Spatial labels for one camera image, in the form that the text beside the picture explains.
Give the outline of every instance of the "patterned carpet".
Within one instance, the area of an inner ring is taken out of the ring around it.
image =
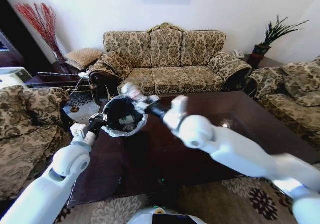
[[[79,111],[72,113],[72,105]],[[99,109],[90,95],[73,95],[64,108],[80,123]],[[296,223],[291,199],[265,179],[237,178],[64,208],[56,223],[125,224],[141,208],[164,206],[198,216],[206,223]]]

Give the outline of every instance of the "throw pillow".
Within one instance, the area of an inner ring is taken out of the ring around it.
[[[286,90],[295,96],[300,92],[320,90],[320,65],[317,62],[291,63],[282,66]]]
[[[320,90],[301,92],[296,94],[294,98],[302,106],[320,106]]]
[[[0,140],[30,133],[33,126],[23,99],[23,86],[14,85],[0,90]]]
[[[121,58],[115,51],[103,54],[100,58],[105,62],[122,80],[133,70],[132,67],[126,64],[126,62]]]
[[[83,48],[80,50],[71,51],[66,54],[66,63],[83,70],[96,61],[103,54],[103,51],[93,48]]]
[[[63,126],[64,104],[70,99],[61,88],[34,88],[23,91],[27,110],[39,125]]]

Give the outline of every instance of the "floral patterned sofa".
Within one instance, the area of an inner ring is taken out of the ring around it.
[[[3,212],[37,178],[56,150],[71,141],[73,121],[62,107],[69,100],[60,88],[0,89],[0,206]]]
[[[244,91],[320,151],[320,57],[255,70]]]
[[[89,66],[89,76],[113,94],[128,81],[147,95],[234,90],[252,70],[221,50],[226,35],[219,30],[183,31],[163,23],[148,32],[106,32],[103,40],[107,53]]]

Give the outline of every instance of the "telephone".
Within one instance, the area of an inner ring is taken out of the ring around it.
[[[232,54],[239,59],[242,59],[245,57],[244,53],[242,51],[237,50],[237,49],[234,49]]]

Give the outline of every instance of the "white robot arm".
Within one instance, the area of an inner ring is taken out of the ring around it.
[[[97,113],[87,128],[71,127],[74,136],[69,146],[61,148],[41,177],[33,181],[2,218],[1,224],[52,224],[69,199],[79,175],[90,163],[89,153],[107,117]]]
[[[290,154],[269,155],[254,141],[200,115],[185,112],[186,96],[178,96],[167,109],[157,96],[144,96],[133,84],[122,92],[135,100],[138,111],[158,116],[185,146],[207,152],[215,161],[251,177],[271,180],[294,200],[293,213],[300,224],[320,220],[320,171]]]

